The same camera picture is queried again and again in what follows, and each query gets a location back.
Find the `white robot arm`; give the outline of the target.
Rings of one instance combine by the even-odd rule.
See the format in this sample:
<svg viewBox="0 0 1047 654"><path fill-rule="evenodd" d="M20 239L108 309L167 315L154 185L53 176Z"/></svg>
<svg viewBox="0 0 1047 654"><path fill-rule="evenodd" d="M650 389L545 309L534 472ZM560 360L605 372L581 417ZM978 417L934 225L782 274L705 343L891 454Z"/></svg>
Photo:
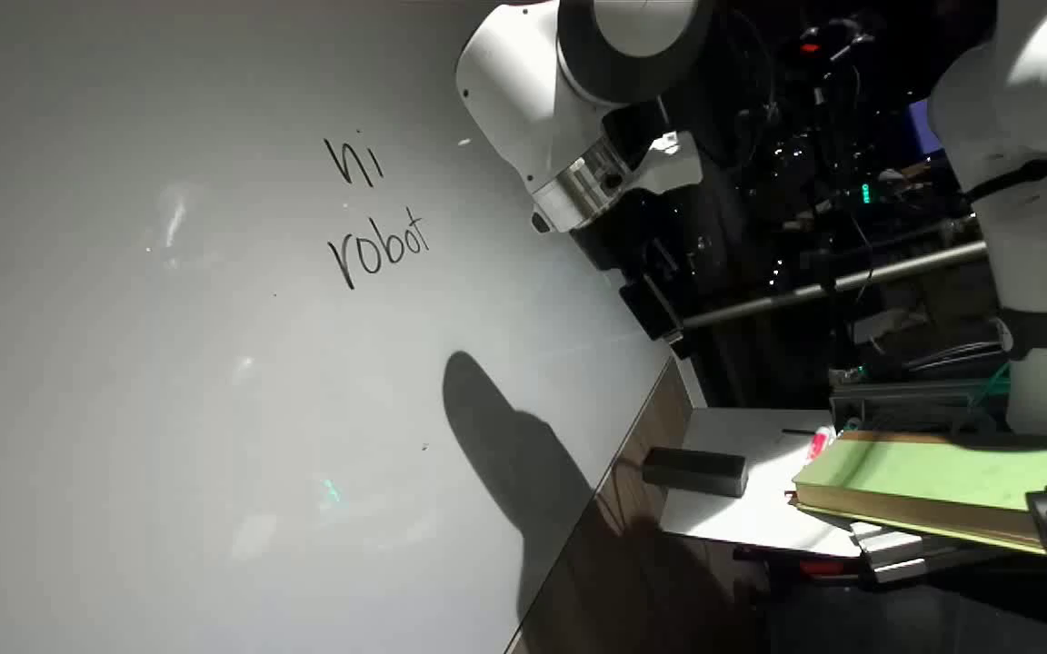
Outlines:
<svg viewBox="0 0 1047 654"><path fill-rule="evenodd" d="M638 198L705 182L662 113L715 0L517 0L462 44L454 96L540 219L586 234ZM1047 0L995 0L993 32L932 89L932 127L974 204L1012 353L1006 424L1047 437Z"/></svg>

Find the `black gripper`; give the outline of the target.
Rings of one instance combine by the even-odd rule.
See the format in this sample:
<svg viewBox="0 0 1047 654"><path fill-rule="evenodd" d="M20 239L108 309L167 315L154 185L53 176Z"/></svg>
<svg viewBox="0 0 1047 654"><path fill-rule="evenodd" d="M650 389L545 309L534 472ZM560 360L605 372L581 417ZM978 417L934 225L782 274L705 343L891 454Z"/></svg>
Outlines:
<svg viewBox="0 0 1047 654"><path fill-rule="evenodd" d="M591 225L574 234L574 244L599 274L623 277L620 296L646 339L678 330L674 283L679 262L660 237L638 225Z"/></svg>

